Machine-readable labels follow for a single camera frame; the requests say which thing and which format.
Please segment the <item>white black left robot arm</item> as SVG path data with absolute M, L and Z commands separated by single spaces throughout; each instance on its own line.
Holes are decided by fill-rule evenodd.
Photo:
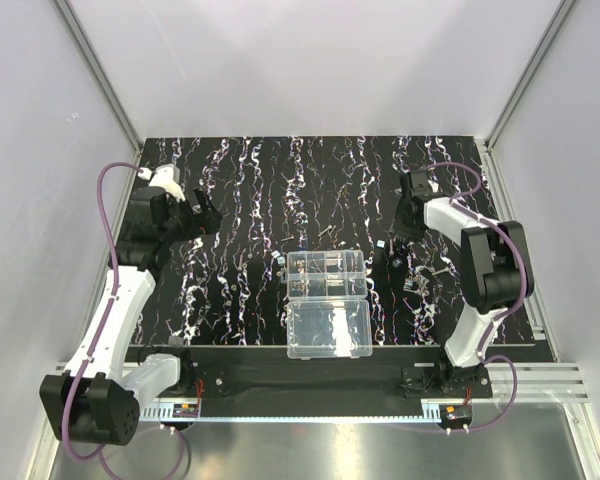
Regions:
M 159 394 L 189 382 L 178 355 L 154 353 L 130 373 L 126 354 L 145 304 L 175 244 L 219 231 L 222 215 L 200 189 L 197 203 L 163 187 L 132 193 L 96 312 L 60 374 L 42 380 L 39 395 L 56 438 L 97 446 L 128 444 L 142 410 Z

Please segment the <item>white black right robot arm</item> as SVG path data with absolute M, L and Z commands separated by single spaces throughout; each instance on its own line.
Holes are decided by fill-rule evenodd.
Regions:
M 408 394 L 461 395 L 484 380 L 486 351 L 505 318 L 534 290 L 523 226 L 497 222 L 437 191 L 427 170 L 400 177 L 390 237 L 406 244 L 436 231 L 459 249 L 464 306 L 423 380 L 403 380 Z M 361 359 L 372 353 L 365 258 L 360 250 L 285 255 L 286 355 L 291 360 Z

